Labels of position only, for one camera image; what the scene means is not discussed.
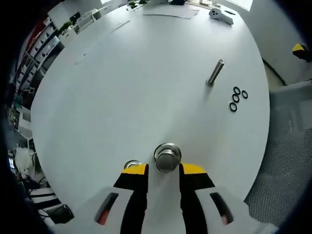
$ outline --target gray mesh chair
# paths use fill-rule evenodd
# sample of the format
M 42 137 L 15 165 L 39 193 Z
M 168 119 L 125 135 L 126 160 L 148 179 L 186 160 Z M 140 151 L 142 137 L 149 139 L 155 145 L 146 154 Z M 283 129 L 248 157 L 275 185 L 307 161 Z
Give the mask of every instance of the gray mesh chair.
M 268 142 L 245 202 L 250 215 L 279 226 L 312 176 L 312 82 L 270 93 Z

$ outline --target yellow object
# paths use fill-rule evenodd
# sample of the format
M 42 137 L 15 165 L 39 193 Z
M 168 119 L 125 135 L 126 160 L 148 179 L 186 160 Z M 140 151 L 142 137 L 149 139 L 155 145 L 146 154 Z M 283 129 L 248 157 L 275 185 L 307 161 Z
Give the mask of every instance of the yellow object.
M 305 49 L 302 47 L 302 45 L 300 45 L 299 43 L 297 43 L 297 44 L 293 47 L 292 51 L 294 52 L 294 51 L 298 51 L 298 50 L 305 50 Z
M 185 163 L 182 162 L 181 163 L 183 166 L 183 170 L 184 170 L 184 174 L 202 174 L 202 173 L 206 173 L 204 169 L 202 169 L 201 167 L 194 165 L 194 164 L 189 164 L 189 163 Z
M 146 164 L 134 165 L 134 166 L 124 169 L 121 173 L 144 175 L 145 166 Z

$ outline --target rubber ring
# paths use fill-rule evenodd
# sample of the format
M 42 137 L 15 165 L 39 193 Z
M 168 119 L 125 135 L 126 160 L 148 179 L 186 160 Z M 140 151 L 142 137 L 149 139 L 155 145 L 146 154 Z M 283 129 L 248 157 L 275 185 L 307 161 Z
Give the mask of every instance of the rubber ring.
M 248 93 L 245 90 L 243 90 L 242 91 L 242 96 L 243 96 L 243 98 L 247 99 L 248 98 Z
M 233 100 L 235 103 L 239 103 L 239 95 L 238 95 L 238 94 L 232 94 L 232 100 Z
M 240 89 L 237 86 L 233 88 L 233 91 L 235 94 L 240 95 Z
M 237 106 L 236 106 L 236 104 L 234 103 L 234 102 L 230 102 L 229 103 L 229 109 L 230 109 L 230 111 L 232 111 L 232 112 L 236 112 L 237 111 Z

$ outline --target paper sheet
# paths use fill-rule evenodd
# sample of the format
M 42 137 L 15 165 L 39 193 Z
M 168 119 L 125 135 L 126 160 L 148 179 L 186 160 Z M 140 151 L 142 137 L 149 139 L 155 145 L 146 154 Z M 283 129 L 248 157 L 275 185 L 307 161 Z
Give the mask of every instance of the paper sheet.
M 145 16 L 173 16 L 190 20 L 199 10 L 190 9 L 189 6 L 158 5 L 143 9 Z

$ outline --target round table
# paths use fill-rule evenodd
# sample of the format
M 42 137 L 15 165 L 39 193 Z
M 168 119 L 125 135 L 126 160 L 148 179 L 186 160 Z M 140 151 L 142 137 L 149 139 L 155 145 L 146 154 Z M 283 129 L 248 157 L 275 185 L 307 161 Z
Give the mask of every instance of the round table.
M 122 7 L 103 16 L 43 78 L 31 108 L 34 143 L 52 189 L 73 210 L 113 186 L 127 161 L 153 167 L 164 142 L 233 195 L 244 199 L 252 187 L 270 115 L 260 52 L 239 14 L 230 26 L 184 7 L 199 12 L 181 19 Z M 219 59 L 225 65 L 208 87 Z M 233 113 L 235 86 L 249 97 Z

